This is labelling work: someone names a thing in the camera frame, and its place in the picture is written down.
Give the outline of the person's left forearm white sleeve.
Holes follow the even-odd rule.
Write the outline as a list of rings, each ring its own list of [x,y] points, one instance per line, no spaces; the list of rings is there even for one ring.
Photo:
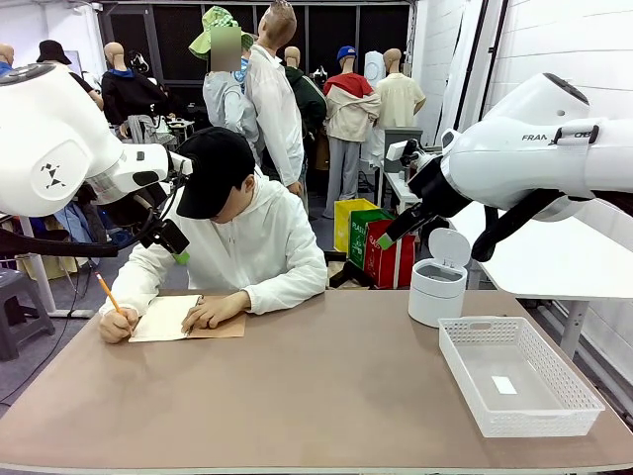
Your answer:
[[[298,266],[259,284],[243,288],[249,312],[263,315],[292,309],[325,290],[327,271],[322,266]]]

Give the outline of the mannequin red beige jacket blue cap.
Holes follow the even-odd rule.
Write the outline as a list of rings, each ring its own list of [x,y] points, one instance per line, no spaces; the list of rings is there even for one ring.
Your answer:
[[[327,112],[325,133],[329,147],[329,175],[323,215],[334,217],[334,204],[357,196],[361,144],[378,119],[381,99],[368,80],[354,71],[355,47],[341,47],[341,72],[328,78],[323,92]]]

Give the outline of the mannequin in black sweater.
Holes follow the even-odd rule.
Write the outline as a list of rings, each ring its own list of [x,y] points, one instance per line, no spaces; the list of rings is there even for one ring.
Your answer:
[[[126,139],[128,117],[166,115],[167,96],[144,75],[127,67],[121,44],[107,43],[104,55],[110,65],[101,80],[104,114],[109,124],[117,128],[118,136]]]

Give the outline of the mannequin in cream shirt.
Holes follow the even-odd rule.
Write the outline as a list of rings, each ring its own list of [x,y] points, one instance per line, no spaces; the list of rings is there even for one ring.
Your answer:
[[[383,54],[386,76],[376,86],[381,109],[377,126],[380,129],[412,128],[414,116],[424,106],[426,97],[414,79],[400,72],[402,52],[390,48]]]

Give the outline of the white lidded trash bin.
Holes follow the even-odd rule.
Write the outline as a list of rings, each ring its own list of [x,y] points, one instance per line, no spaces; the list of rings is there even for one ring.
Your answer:
[[[471,247],[458,232],[438,228],[428,248],[431,256],[412,267],[407,310],[414,321],[437,329],[440,319],[461,316]]]

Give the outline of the white oval panel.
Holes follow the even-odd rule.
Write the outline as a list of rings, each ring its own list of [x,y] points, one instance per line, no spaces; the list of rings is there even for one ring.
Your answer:
[[[373,88],[385,78],[386,68],[381,52],[371,50],[365,53],[364,76]]]

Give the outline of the spiral notebook with brown cover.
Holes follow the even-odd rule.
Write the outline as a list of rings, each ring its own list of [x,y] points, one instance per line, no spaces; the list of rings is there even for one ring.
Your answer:
[[[139,319],[129,342],[156,342],[180,339],[242,337],[246,314],[221,322],[214,329],[193,329],[182,332],[182,321],[189,310],[203,299],[202,295],[161,296],[153,299]]]

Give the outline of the white table with white legs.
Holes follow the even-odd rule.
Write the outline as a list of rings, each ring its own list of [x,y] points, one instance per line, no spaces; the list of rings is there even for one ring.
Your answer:
[[[39,287],[39,293],[41,300],[47,310],[48,315],[51,318],[64,318],[69,317],[72,319],[85,319],[89,320],[95,312],[92,310],[75,309],[58,309],[55,306],[55,301],[48,283],[47,276],[45,274],[45,266],[42,257],[38,254],[26,253],[24,257],[31,262],[31,267],[34,269],[36,281]]]

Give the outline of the red recycling bin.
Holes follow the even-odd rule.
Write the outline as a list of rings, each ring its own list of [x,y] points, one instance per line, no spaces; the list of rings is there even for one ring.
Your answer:
[[[373,279],[378,289],[408,287],[415,260],[415,236],[412,234],[402,238],[400,252],[397,252],[395,243],[387,250],[382,250],[379,246],[378,239],[390,222],[380,220],[366,226],[364,271]]]

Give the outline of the mannequin in dark green jacket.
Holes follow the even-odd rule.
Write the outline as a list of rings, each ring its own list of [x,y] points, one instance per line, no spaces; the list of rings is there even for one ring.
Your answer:
[[[284,50],[286,77],[293,89],[302,119],[304,146],[309,154],[309,163],[315,170],[328,169],[327,142],[323,136],[326,101],[321,90],[300,69],[301,52],[297,47]]]

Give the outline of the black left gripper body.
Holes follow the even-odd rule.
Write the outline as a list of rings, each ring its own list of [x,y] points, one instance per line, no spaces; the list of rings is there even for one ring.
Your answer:
[[[97,206],[115,227],[138,233],[158,221],[159,207],[166,199],[163,183],[154,183],[113,203],[98,202]]]

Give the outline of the black baseball cap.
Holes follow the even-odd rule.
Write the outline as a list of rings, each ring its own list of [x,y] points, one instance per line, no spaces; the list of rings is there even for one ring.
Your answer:
[[[177,214],[187,219],[214,218],[225,206],[231,190],[240,189],[255,170],[247,140],[221,127],[197,131],[177,153],[193,163],[177,207]]]

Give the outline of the tall mannequin in white shirt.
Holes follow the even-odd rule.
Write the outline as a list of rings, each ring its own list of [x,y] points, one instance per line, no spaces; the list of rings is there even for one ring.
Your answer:
[[[277,56],[278,49],[292,39],[296,27],[292,5],[287,0],[273,0],[260,20],[258,38],[250,49],[245,89],[263,137],[263,168],[302,198],[302,118],[285,67]]]

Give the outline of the grey plastic stool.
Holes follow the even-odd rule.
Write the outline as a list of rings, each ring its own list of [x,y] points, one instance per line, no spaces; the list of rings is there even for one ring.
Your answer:
[[[19,344],[39,333],[55,328],[37,285],[24,272],[0,268],[0,361],[17,359]]]

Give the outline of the white perforated plastic basket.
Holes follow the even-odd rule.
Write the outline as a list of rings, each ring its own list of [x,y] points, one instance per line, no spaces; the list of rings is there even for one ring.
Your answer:
[[[441,319],[439,347],[484,437],[584,436],[605,410],[524,318]],[[501,395],[493,376],[517,394]]]

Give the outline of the yellow pencil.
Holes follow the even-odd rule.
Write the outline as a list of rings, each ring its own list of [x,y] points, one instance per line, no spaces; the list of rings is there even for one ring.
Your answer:
[[[98,271],[94,271],[94,274],[95,274],[95,276],[97,278],[97,281],[99,282],[100,286],[102,287],[103,291],[107,295],[108,300],[114,306],[114,309],[117,312],[117,314],[123,315],[121,307],[119,306],[118,302],[116,301],[114,295],[112,294],[112,291],[108,287],[108,285],[107,285],[105,279],[103,278],[103,276],[101,275],[101,273],[98,272]],[[129,323],[129,331],[130,331],[130,335],[132,335],[133,332],[134,332],[134,326],[132,324],[130,324],[130,323]]]

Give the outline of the green recycling bin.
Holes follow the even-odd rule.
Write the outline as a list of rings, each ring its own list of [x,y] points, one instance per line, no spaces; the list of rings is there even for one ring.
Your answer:
[[[348,258],[358,268],[364,268],[367,230],[370,223],[392,220],[393,215],[383,209],[355,210],[349,218]]]

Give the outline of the person torso in white hoodie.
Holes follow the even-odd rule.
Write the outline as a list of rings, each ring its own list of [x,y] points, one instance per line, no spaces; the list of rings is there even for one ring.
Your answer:
[[[167,215],[189,240],[188,287],[231,294],[298,266],[324,266],[301,199],[277,181],[255,179],[249,206],[232,221]]]

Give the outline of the person's right hand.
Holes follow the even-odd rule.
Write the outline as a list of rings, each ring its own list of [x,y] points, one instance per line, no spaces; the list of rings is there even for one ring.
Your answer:
[[[102,315],[99,321],[101,339],[116,344],[129,338],[138,323],[138,314],[134,309],[122,307]]]

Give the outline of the person's right forearm white sleeve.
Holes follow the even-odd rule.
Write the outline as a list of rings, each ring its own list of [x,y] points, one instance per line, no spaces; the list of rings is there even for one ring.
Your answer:
[[[158,245],[149,248],[136,245],[111,286],[111,293],[121,310],[134,310],[139,317],[143,316],[157,296],[172,263],[171,255]]]

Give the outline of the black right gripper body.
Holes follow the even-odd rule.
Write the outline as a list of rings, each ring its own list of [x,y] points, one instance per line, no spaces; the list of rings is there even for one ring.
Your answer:
[[[436,156],[408,181],[409,190],[434,215],[442,218],[452,218],[470,204],[470,199],[457,191],[445,176],[447,165],[447,158]]]

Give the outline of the mannequin with black bucket hat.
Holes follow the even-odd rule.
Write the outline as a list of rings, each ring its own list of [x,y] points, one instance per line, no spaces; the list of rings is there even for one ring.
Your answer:
[[[100,109],[104,109],[104,101],[102,96],[88,83],[82,76],[75,73],[70,65],[72,61],[66,56],[60,43],[54,40],[44,40],[39,44],[40,55],[37,59],[38,63],[54,64],[67,72],[79,86],[89,95],[92,101]]]

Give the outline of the wooden black floor stand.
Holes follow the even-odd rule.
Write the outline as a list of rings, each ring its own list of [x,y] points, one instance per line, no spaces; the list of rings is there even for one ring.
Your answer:
[[[374,289],[374,280],[367,275],[362,269],[352,263],[345,252],[336,250],[326,250],[324,252],[325,262],[330,264],[342,263],[340,270],[336,271],[328,280],[330,288],[339,288],[347,282],[359,284],[361,287]]]

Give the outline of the grey cabinet box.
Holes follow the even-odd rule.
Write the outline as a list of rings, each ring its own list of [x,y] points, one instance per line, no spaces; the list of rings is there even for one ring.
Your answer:
[[[384,171],[386,173],[397,173],[404,169],[404,166],[401,164],[398,158],[396,160],[387,159],[390,145],[393,143],[400,143],[400,142],[406,143],[408,140],[411,140],[411,139],[416,139],[420,141],[422,133],[423,133],[423,130],[420,128],[385,129],[383,164],[384,164]]]

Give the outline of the figure with green checkered hat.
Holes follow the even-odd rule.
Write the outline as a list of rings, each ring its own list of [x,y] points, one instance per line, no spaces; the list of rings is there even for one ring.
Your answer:
[[[227,9],[213,6],[203,14],[202,32],[189,45],[189,52],[206,63],[203,99],[209,122],[242,135],[250,146],[259,138],[254,106],[244,92],[253,44],[253,36]]]

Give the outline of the large white table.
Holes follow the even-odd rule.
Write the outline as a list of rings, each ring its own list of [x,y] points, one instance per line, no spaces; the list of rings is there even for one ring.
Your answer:
[[[582,317],[585,337],[633,378],[633,218],[602,202],[561,222],[531,221],[474,264],[469,286],[491,282],[521,298],[556,300]]]

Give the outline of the yellow recycling bin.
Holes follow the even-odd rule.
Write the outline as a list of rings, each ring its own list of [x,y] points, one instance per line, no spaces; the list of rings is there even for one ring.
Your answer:
[[[334,203],[334,249],[340,252],[348,251],[349,220],[353,211],[367,211],[377,208],[377,205],[364,198],[336,201]]]

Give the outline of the person's left hand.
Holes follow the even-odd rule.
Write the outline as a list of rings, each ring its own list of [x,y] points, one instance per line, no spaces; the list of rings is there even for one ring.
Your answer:
[[[219,324],[250,309],[250,297],[244,290],[221,298],[203,296],[182,322],[182,333],[196,329],[215,329]]]

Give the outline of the small white side table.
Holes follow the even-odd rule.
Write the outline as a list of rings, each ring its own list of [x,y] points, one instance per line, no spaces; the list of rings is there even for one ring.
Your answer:
[[[399,200],[397,213],[400,214],[418,202],[418,198],[409,190],[406,182],[397,173],[387,173],[387,181]]]

